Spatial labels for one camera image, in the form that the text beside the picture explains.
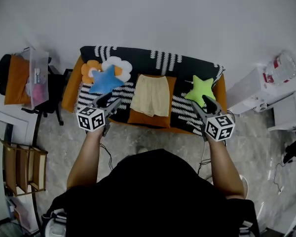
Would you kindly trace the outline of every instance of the white flower plush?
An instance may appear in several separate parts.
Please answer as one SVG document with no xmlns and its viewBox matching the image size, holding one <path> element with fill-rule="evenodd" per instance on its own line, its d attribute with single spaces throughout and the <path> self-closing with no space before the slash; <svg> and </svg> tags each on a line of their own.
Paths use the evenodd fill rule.
<svg viewBox="0 0 296 237">
<path fill-rule="evenodd" d="M 109 57 L 102 63 L 102 70 L 105 71 L 110 65 L 115 66 L 115 77 L 122 82 L 127 82 L 130 79 L 130 72 L 133 67 L 128 61 L 122 61 L 121 58 L 116 56 Z"/>
</svg>

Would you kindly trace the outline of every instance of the orange sofa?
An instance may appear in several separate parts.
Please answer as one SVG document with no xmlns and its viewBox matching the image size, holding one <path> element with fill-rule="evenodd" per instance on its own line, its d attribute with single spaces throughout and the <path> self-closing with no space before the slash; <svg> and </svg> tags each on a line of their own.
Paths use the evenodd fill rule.
<svg viewBox="0 0 296 237">
<path fill-rule="evenodd" d="M 81 74 L 81 66 L 83 65 L 83 60 L 81 57 L 78 58 L 77 63 L 74 66 L 73 72 L 71 73 L 70 79 L 68 81 L 67 87 L 65 89 L 63 101 L 62 101 L 62 108 L 67 110 L 68 112 L 74 112 L 74 106 L 77 100 L 79 86 L 82 81 L 82 74 Z M 213 88 L 213 93 L 216 97 L 216 100 L 221 104 L 222 108 L 226 111 L 226 88 L 225 88 L 225 80 L 222 74 L 221 78 L 217 81 L 215 87 Z M 169 132 L 178 132 L 178 133 L 190 133 L 178 128 L 160 128 L 158 130 L 161 131 L 169 131 Z"/>
</svg>

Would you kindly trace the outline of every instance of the orange flower plush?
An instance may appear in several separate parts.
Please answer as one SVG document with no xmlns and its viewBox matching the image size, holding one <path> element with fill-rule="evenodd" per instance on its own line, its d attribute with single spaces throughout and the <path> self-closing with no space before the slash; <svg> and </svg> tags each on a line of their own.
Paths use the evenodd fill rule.
<svg viewBox="0 0 296 237">
<path fill-rule="evenodd" d="M 84 83 L 94 83 L 92 76 L 92 71 L 103 71 L 102 64 L 95 60 L 89 60 L 87 63 L 84 63 L 81 67 L 82 81 Z"/>
</svg>

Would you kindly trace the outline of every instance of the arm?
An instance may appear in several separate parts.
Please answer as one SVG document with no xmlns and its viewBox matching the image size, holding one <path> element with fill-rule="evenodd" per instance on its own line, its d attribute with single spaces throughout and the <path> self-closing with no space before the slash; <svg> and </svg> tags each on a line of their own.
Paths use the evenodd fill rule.
<svg viewBox="0 0 296 237">
<path fill-rule="evenodd" d="M 103 129 L 88 132 L 68 176 L 67 190 L 74 186 L 89 186 L 97 182 L 102 132 Z"/>
<path fill-rule="evenodd" d="M 244 199 L 244 188 L 239 173 L 222 141 L 216 142 L 206 136 L 209 142 L 214 186 L 227 199 Z"/>
</svg>

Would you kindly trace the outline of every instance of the green star plush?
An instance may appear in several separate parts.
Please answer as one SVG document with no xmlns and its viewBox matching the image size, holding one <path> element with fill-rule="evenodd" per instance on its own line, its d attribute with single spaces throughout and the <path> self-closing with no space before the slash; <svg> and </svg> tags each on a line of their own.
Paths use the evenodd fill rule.
<svg viewBox="0 0 296 237">
<path fill-rule="evenodd" d="M 203 81 L 197 76 L 193 76 L 193 90 L 186 94 L 185 99 L 195 101 L 196 103 L 198 103 L 200 107 L 204 107 L 205 105 L 205 102 L 202 98 L 203 95 L 206 95 L 216 100 L 212 92 L 213 81 L 213 78 Z"/>
</svg>

